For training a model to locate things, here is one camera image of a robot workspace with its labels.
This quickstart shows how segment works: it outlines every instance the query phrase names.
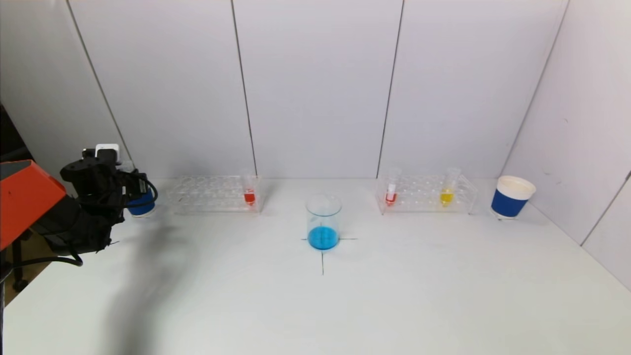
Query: beaker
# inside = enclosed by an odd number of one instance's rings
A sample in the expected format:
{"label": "beaker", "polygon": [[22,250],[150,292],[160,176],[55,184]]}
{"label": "beaker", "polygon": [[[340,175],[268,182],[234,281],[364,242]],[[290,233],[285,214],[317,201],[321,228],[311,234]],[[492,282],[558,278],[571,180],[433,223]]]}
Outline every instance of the beaker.
{"label": "beaker", "polygon": [[318,250],[329,250],[339,241],[339,198],[319,193],[307,200],[307,241]]}

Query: blue cup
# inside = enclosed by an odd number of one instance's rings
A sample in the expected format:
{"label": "blue cup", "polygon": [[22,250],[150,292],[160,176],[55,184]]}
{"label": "blue cup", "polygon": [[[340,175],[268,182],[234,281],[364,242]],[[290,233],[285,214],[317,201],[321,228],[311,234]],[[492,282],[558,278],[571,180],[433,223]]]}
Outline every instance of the blue cup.
{"label": "blue cup", "polygon": [[521,177],[500,176],[491,209],[498,218],[515,218],[536,190],[530,181]]}
{"label": "blue cup", "polygon": [[[149,189],[146,193],[144,193],[137,200],[130,201],[130,205],[137,205],[144,202],[149,202],[153,200],[153,193]],[[145,217],[147,216],[153,209],[156,207],[155,202],[151,202],[148,205],[140,206],[140,207],[129,207],[129,213],[134,217]]]}

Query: blue liquid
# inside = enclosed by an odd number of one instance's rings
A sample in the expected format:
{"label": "blue liquid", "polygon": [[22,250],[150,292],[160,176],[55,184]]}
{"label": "blue liquid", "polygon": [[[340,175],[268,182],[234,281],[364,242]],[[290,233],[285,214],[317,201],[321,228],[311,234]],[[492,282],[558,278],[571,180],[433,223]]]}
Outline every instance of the blue liquid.
{"label": "blue liquid", "polygon": [[319,226],[309,231],[309,244],[318,250],[329,250],[339,241],[338,233],[330,227]]}

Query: black line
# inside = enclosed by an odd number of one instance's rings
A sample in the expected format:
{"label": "black line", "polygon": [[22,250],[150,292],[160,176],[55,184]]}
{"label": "black line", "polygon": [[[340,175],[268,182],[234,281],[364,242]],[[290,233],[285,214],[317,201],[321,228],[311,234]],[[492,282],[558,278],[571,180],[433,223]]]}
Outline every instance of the black line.
{"label": "black line", "polygon": [[379,161],[377,163],[377,174],[375,178],[379,177],[379,168],[381,167],[381,154],[384,151],[384,138],[386,137],[386,123],[388,121],[388,110],[390,108],[390,96],[392,95],[392,81],[394,79],[394,67],[396,65],[396,54],[399,50],[399,38],[401,37],[401,22],[403,22],[403,7],[405,6],[405,0],[401,0],[401,16],[399,17],[399,31],[396,35],[396,45],[394,46],[394,59],[392,60],[392,74],[390,75],[390,89],[388,90],[388,102],[386,104],[386,116],[384,118],[384,131],[381,133],[381,147],[379,148]]}
{"label": "black line", "polygon": [[112,121],[114,122],[114,127],[116,127],[116,131],[118,132],[121,138],[122,146],[127,151],[127,157],[129,157],[129,160],[131,160],[131,162],[134,163],[134,159],[131,158],[131,152],[129,151],[129,148],[127,148],[127,143],[125,143],[125,138],[123,138],[122,136],[122,132],[121,132],[121,129],[118,127],[116,118],[114,118],[114,113],[112,112],[112,108],[110,107],[110,102],[107,100],[107,97],[105,96],[105,92],[103,91],[103,86],[101,86],[101,81],[98,79],[97,71],[94,70],[94,64],[92,64],[92,59],[90,58],[88,49],[85,47],[83,36],[81,35],[81,31],[79,31],[79,26],[77,25],[77,20],[74,17],[74,11],[73,11],[72,6],[70,5],[69,0],[66,0],[66,6],[68,6],[68,11],[70,11],[70,17],[73,19],[74,29],[77,31],[77,34],[79,35],[79,41],[81,42],[81,46],[83,47],[83,52],[85,53],[85,56],[88,58],[88,64],[90,64],[90,68],[92,69],[92,74],[94,74],[94,79],[96,79],[97,81],[98,89],[101,91],[101,95],[103,95],[103,99],[105,101],[105,106],[107,107],[107,111],[110,113],[110,117],[112,118]]}
{"label": "black line", "polygon": [[609,205],[607,205],[607,208],[604,210],[603,214],[600,215],[600,218],[596,221],[596,224],[594,224],[594,227],[592,227],[592,229],[589,231],[589,233],[587,234],[587,236],[585,237],[585,239],[583,239],[583,242],[581,243],[581,246],[583,246],[585,244],[585,242],[589,239],[589,237],[591,237],[592,233],[594,232],[594,230],[596,229],[596,227],[598,226],[598,224],[600,223],[600,221],[603,219],[604,215],[607,214],[607,212],[609,211],[609,209],[611,208],[611,205],[613,205],[613,202],[618,198],[618,195],[620,195],[620,193],[622,192],[622,189],[625,188],[625,186],[628,183],[628,176],[625,179],[625,182],[622,183],[622,186],[620,186],[620,188],[618,189],[618,192],[616,192],[616,195],[611,199],[611,201],[609,202]]}
{"label": "black line", "polygon": [[558,27],[557,27],[557,34],[554,37],[554,41],[552,41],[552,46],[550,47],[550,53],[548,53],[548,57],[546,58],[546,63],[543,65],[543,70],[541,71],[541,75],[539,75],[539,81],[537,81],[537,85],[534,88],[533,96],[530,98],[530,103],[528,104],[528,108],[526,109],[524,118],[521,120],[521,125],[519,125],[519,129],[517,130],[517,134],[515,135],[515,140],[513,141],[512,146],[510,146],[509,154],[506,156],[506,161],[504,162],[504,166],[502,167],[502,170],[500,171],[500,175],[504,174],[504,169],[506,169],[506,166],[509,163],[510,156],[512,155],[513,150],[515,150],[515,147],[517,146],[517,140],[519,139],[519,134],[521,133],[521,130],[524,128],[524,124],[526,123],[526,118],[528,118],[528,114],[530,113],[530,109],[533,106],[533,102],[537,98],[537,92],[539,91],[539,86],[541,85],[541,79],[543,79],[543,75],[546,73],[546,70],[548,69],[548,63],[550,62],[550,58],[552,57],[552,52],[554,51],[554,48],[557,45],[558,34],[561,33],[561,27],[563,26],[563,21],[565,21],[565,14],[567,13],[568,7],[570,7],[569,2],[567,3],[565,7],[565,11],[563,11],[561,22],[558,24]]}
{"label": "black line", "polygon": [[239,68],[241,68],[241,82],[243,83],[243,96],[245,98],[245,113],[247,114],[247,129],[250,131],[250,144],[252,145],[252,159],[254,159],[254,174],[259,175],[256,168],[256,154],[254,153],[254,137],[252,136],[252,125],[250,123],[250,107],[247,104],[247,91],[245,90],[245,76],[243,75],[243,62],[241,61],[241,46],[239,44],[239,32],[237,31],[237,15],[235,15],[234,0],[230,0],[232,7],[232,21],[235,24],[235,38],[237,39],[237,54],[239,55]]}

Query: table surface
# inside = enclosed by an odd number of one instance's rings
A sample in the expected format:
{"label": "table surface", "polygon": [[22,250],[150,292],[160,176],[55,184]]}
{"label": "table surface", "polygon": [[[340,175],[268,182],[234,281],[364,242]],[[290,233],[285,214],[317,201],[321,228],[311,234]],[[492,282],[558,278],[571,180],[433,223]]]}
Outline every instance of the table surface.
{"label": "table surface", "polygon": [[[381,215],[355,179],[269,180],[261,214],[159,205],[46,268],[5,309],[5,354],[630,354],[631,292],[532,205],[493,218],[475,183],[474,215]],[[320,191],[347,238],[323,254],[303,240]]]}

